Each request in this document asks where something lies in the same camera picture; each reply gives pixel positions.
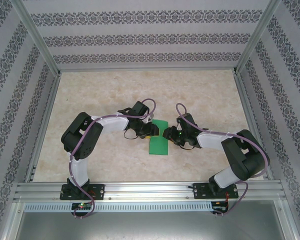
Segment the enclosure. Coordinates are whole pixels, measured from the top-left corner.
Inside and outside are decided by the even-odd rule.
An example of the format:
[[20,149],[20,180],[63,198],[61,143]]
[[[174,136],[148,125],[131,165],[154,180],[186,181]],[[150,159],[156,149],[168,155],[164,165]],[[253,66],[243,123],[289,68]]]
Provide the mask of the enclosure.
[[[147,98],[169,127],[183,103],[199,127],[249,129],[268,154],[229,215],[189,188],[229,166],[224,152],[149,154],[122,131],[89,156],[97,213],[75,219],[78,201],[60,200],[74,118]],[[300,0],[0,0],[0,240],[82,237],[300,239]]]

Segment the beige floor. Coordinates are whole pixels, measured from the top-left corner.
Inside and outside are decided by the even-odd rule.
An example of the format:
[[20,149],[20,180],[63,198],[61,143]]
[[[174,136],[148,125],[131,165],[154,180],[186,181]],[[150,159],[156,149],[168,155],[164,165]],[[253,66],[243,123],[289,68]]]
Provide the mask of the beige floor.
[[[34,175],[36,182],[64,182],[68,157],[61,136],[80,112],[103,116],[153,98],[155,119],[176,125],[176,103],[195,122],[215,131],[247,129],[230,70],[118,71],[63,73]],[[149,139],[127,140],[123,132],[102,135],[89,157],[91,181],[204,181],[228,166],[223,151],[182,150],[169,142],[169,155],[149,155]]]

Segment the patterned wallpaper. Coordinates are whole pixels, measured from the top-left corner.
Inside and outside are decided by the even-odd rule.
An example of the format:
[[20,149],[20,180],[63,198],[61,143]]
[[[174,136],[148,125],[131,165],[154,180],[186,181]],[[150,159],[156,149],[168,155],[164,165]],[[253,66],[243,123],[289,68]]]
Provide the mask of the patterned wallpaper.
[[25,180],[55,76],[8,0],[0,0],[0,225]]
[[300,233],[300,0],[280,3],[241,77]]
[[61,70],[234,67],[269,0],[27,0]]

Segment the robotic arm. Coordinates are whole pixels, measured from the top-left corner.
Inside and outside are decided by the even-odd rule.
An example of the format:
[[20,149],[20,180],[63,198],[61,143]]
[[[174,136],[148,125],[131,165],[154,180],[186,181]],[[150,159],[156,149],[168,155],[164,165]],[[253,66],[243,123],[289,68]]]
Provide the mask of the robotic arm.
[[[84,190],[88,190],[88,156],[94,150],[101,134],[132,129],[135,131],[135,134],[141,139],[144,139],[147,136],[150,137],[159,135],[159,128],[152,123],[152,119],[154,117],[153,114],[148,115],[144,118],[122,117],[122,115],[144,116],[146,112],[149,113],[149,108],[142,102],[137,101],[132,108],[129,107],[123,110],[119,110],[115,114],[113,114],[114,117],[101,117],[100,120],[96,121],[91,126],[79,148],[73,155],[74,160],[71,164],[73,176],[67,179],[67,185],[69,186],[71,195],[76,195],[82,198],[84,197],[83,192],[81,192],[75,186],[73,179],[75,179],[77,184]],[[74,121],[61,137],[61,142],[63,143],[64,150],[67,151],[68,155],[73,152],[73,150],[79,143],[80,139],[83,136],[82,132],[84,132],[88,128],[88,126],[97,118],[99,117],[90,116],[85,112],[81,112],[74,119]]]
[[[196,125],[191,114],[185,113],[182,116]],[[169,127],[163,133],[163,137],[171,140],[174,144],[184,147],[187,142],[194,148],[224,150],[230,166],[210,177],[209,189],[213,195],[217,195],[223,189],[240,180],[249,179],[265,168],[262,154],[250,143],[234,136],[202,132],[186,122],[181,116],[176,119],[176,122],[177,126]],[[250,131],[244,129],[237,132],[236,135],[252,141],[261,148]]]

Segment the green object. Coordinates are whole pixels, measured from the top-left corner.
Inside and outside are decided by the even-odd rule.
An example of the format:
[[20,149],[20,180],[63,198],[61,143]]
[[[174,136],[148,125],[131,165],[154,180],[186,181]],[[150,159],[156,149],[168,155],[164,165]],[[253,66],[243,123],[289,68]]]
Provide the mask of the green object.
[[168,122],[163,120],[152,120],[152,123],[159,128],[159,136],[152,136],[149,144],[149,154],[168,155],[168,139],[165,139],[162,134],[168,128]]

